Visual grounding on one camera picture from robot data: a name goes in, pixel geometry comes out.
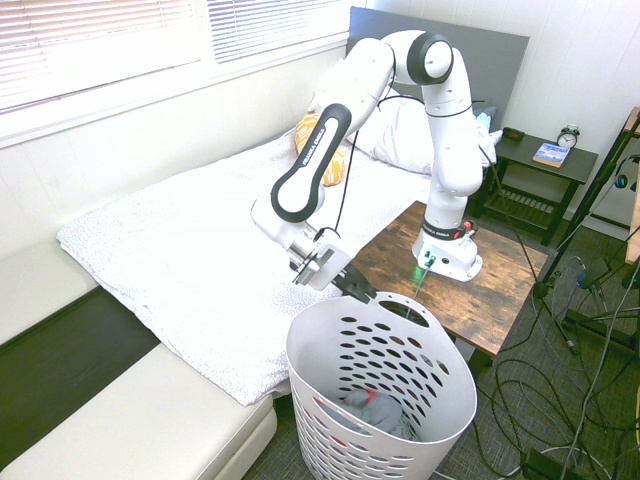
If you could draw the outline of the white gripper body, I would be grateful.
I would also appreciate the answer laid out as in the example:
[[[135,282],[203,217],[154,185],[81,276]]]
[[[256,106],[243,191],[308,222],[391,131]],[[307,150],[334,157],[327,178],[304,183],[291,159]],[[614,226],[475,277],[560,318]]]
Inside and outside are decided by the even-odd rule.
[[[302,262],[294,282],[322,291],[350,263],[352,258],[349,251],[333,244],[324,244]]]

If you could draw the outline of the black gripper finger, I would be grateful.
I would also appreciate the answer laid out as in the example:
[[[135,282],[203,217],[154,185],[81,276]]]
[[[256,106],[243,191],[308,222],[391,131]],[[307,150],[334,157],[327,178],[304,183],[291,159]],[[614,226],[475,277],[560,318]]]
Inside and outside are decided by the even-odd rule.
[[[375,297],[376,288],[366,279],[362,272],[352,264],[345,267],[344,279],[350,288],[350,294],[358,297]]]
[[[364,304],[373,298],[373,287],[362,275],[343,273],[333,279],[333,284],[343,295],[351,296]]]

